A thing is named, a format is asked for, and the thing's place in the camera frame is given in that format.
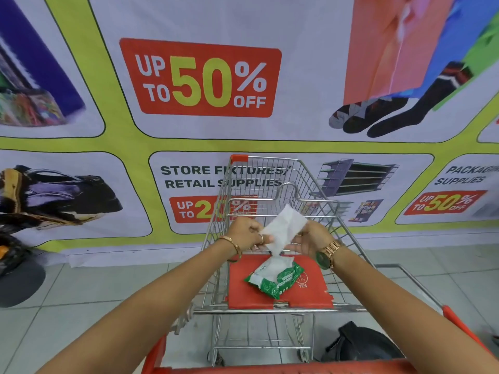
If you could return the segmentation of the gold bangle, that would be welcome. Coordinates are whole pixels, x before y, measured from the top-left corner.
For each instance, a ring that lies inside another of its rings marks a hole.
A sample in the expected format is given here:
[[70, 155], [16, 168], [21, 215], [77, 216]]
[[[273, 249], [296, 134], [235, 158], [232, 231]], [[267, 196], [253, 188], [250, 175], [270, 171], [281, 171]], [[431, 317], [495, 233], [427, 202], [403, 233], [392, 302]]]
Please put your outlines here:
[[226, 241], [234, 249], [234, 254], [226, 260], [228, 263], [237, 263], [242, 258], [242, 250], [233, 238], [222, 235], [217, 239], [217, 242], [218, 241]]

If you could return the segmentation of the green white wet wipes packet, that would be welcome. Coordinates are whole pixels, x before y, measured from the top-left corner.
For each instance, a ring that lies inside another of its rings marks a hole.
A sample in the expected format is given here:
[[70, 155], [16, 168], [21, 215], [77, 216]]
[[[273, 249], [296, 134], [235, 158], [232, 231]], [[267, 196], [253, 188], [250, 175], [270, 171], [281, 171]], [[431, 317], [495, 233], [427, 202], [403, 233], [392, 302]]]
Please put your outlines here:
[[270, 256], [246, 277], [245, 282], [262, 293], [279, 300], [304, 273], [301, 265], [291, 256]]

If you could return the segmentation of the large printed advertising banner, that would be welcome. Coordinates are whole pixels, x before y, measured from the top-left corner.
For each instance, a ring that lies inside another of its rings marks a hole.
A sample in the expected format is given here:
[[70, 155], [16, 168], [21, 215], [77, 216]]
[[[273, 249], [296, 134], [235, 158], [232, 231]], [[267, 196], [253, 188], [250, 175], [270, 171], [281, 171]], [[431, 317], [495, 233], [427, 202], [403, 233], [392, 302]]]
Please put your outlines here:
[[499, 242], [499, 0], [0, 0], [0, 233], [173, 260], [234, 154], [367, 249]]

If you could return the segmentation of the person's left hand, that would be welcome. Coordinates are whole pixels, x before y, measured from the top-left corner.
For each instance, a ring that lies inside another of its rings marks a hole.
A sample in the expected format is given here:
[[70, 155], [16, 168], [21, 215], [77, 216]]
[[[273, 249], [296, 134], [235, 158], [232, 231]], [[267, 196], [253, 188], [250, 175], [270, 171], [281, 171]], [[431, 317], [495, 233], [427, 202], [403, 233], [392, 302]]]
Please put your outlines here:
[[250, 250], [250, 224], [260, 223], [255, 219], [239, 216], [231, 223], [225, 234], [225, 236], [233, 238], [242, 251]]

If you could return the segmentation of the gold wristwatch green dial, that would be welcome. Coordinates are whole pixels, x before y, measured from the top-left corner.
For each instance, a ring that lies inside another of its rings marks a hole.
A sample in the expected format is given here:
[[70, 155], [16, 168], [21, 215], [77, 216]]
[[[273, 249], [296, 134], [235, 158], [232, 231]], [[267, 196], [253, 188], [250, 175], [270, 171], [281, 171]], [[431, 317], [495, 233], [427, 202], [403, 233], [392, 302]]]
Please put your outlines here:
[[338, 250], [347, 248], [341, 240], [333, 240], [328, 245], [316, 251], [315, 260], [322, 270], [333, 270], [335, 254]]

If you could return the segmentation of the white wet wipe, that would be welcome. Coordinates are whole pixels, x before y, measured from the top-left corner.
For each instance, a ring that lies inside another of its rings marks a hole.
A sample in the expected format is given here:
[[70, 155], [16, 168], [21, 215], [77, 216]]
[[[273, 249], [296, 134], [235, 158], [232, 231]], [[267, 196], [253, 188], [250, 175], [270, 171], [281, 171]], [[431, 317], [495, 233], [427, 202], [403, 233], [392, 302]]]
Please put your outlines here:
[[273, 237], [273, 241], [266, 244], [271, 256], [280, 256], [285, 247], [291, 243], [306, 224], [307, 218], [289, 205], [286, 205], [261, 231], [263, 235]]

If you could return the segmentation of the person's right forearm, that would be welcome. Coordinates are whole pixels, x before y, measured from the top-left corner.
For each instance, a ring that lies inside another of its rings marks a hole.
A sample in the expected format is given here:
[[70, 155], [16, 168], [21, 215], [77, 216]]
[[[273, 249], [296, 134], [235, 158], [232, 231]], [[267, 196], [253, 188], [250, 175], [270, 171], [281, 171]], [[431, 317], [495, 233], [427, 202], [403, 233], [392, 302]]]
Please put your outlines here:
[[451, 321], [347, 247], [333, 270], [419, 374], [499, 374], [499, 360]]

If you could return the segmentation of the person's left forearm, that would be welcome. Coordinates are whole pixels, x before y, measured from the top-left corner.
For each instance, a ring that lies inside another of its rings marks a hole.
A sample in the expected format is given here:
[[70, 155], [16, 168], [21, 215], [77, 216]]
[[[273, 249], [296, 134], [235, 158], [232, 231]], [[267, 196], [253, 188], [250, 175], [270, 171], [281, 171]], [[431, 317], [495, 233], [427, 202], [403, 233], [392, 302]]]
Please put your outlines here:
[[221, 239], [106, 314], [36, 374], [133, 374], [236, 250]]

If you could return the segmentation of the red plastic cart seat flap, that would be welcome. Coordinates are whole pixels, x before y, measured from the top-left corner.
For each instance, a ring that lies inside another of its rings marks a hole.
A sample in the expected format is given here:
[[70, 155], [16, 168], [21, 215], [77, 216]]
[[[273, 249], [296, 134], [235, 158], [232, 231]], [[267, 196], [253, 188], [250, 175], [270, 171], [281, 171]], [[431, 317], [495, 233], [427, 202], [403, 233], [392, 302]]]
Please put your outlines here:
[[293, 255], [294, 261], [303, 268], [303, 273], [289, 290], [276, 300], [265, 295], [257, 286], [245, 281], [253, 270], [262, 264], [268, 255], [247, 254], [228, 267], [228, 295], [225, 300], [229, 309], [270, 310], [275, 306], [298, 309], [331, 309], [333, 295], [329, 294], [320, 267], [308, 256]]

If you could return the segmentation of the metal shopping cart red trim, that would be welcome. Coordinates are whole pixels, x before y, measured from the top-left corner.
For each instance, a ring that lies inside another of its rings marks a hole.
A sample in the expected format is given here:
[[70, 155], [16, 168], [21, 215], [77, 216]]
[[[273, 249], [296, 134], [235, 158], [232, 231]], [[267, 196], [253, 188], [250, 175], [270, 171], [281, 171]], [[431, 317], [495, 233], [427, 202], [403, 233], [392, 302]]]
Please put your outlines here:
[[[231, 155], [221, 189], [215, 201], [215, 216], [211, 217], [203, 249], [216, 238], [227, 232], [229, 223], [236, 216], [248, 216], [267, 226], [283, 209], [289, 205], [309, 220], [317, 220], [328, 228], [333, 236], [351, 248], [377, 270], [396, 270], [412, 283], [421, 296], [434, 304], [442, 315], [465, 332], [485, 349], [486, 345], [448, 306], [435, 296], [404, 266], [398, 263], [374, 263], [358, 240], [343, 222], [342, 202], [328, 199], [325, 186], [319, 184], [306, 165], [291, 158], [257, 157]], [[207, 349], [208, 374], [229, 374], [221, 352], [234, 352], [237, 357], [256, 350], [276, 351], [280, 364], [266, 365], [265, 374], [271, 369], [282, 369], [283, 374], [298, 374], [303, 365], [319, 364], [326, 368], [330, 363], [321, 363], [314, 356], [316, 338], [316, 317], [322, 314], [345, 314], [352, 317], [367, 313], [359, 302], [354, 302], [352, 293], [330, 270], [321, 270], [328, 292], [333, 295], [331, 309], [298, 309], [288, 306], [275, 306], [270, 310], [229, 309], [225, 296], [228, 295], [229, 263], [218, 269], [204, 288], [196, 296], [194, 303], [172, 326], [172, 333], [178, 335], [181, 328], [194, 315], [211, 316], [211, 342]], [[409, 373], [403, 358], [380, 360], [387, 372]]]

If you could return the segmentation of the person's right hand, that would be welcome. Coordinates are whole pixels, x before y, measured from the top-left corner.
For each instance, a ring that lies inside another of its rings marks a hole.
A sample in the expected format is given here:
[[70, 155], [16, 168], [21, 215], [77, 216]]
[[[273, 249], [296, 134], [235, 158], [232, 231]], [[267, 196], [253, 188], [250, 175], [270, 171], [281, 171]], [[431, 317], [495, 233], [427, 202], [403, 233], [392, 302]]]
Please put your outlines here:
[[312, 236], [312, 254], [302, 254], [315, 259], [316, 251], [328, 245], [335, 238], [329, 233], [328, 229], [319, 222], [308, 220], [309, 232]]

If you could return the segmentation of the black bag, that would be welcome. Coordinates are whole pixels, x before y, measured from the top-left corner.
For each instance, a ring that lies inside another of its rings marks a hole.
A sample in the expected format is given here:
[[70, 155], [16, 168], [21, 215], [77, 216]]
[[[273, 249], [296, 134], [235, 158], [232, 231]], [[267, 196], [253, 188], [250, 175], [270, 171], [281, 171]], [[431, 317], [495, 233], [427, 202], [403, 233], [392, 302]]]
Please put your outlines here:
[[339, 336], [325, 348], [319, 361], [367, 361], [405, 358], [400, 349], [383, 333], [359, 327], [349, 321], [338, 329]]

